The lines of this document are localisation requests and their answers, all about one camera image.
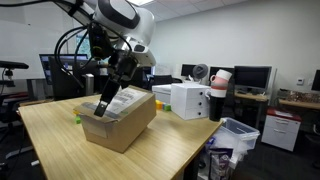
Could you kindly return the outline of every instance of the wooden table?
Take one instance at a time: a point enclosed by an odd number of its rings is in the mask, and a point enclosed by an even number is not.
[[[288,106],[296,106],[296,107],[320,110],[320,103],[295,102],[295,101],[287,101],[283,99],[280,99],[279,103],[283,105],[288,105]]]
[[[88,142],[73,108],[99,96],[20,107],[47,179],[175,179],[190,166],[221,126],[208,119],[184,121],[157,111],[148,128],[120,154]]]
[[[257,94],[257,95],[253,95],[251,93],[241,94],[241,93],[238,93],[238,92],[235,92],[234,96],[238,97],[238,98],[243,98],[243,99],[255,100],[255,101],[257,101],[259,103],[257,119],[256,119],[256,124],[255,124],[255,128],[259,129],[259,123],[260,123],[260,120],[261,120],[263,103],[268,102],[268,100],[269,100],[268,97],[265,96],[265,95],[260,95],[260,94]]]

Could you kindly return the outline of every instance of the ceiling light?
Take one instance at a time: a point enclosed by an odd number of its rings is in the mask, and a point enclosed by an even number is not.
[[[154,0],[127,0],[129,3],[135,6],[142,6],[153,2]]]

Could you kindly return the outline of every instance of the open cardboard box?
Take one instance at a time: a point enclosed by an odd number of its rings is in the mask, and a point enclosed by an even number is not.
[[[119,91],[103,117],[94,115],[96,107],[87,102],[74,109],[80,112],[86,139],[120,153],[156,116],[154,94],[134,86]]]

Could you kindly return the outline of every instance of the white wall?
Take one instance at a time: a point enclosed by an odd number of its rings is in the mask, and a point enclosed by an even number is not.
[[[184,63],[271,65],[274,89],[310,91],[307,81],[320,69],[319,18],[318,0],[251,0],[159,22],[150,48],[175,77]]]
[[[1,3],[27,1],[29,0],[3,0]],[[53,53],[58,38],[73,27],[72,19],[51,2],[24,7],[1,7],[0,23],[0,60],[18,60],[33,65],[27,71],[14,70],[14,78],[18,79],[15,80],[17,87],[5,88],[4,92],[27,90],[25,80],[19,80],[24,78],[22,75],[25,72],[28,75],[25,77],[44,77],[37,72],[41,68],[37,54]],[[74,44],[75,42],[69,43],[69,48],[74,49]]]

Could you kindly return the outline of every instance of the clear plastic bin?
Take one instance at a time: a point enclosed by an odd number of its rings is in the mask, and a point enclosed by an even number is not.
[[[259,130],[243,124],[232,118],[224,118],[226,122],[222,124],[219,133],[226,133],[233,138],[231,142],[235,152],[254,149],[256,140],[260,135]]]

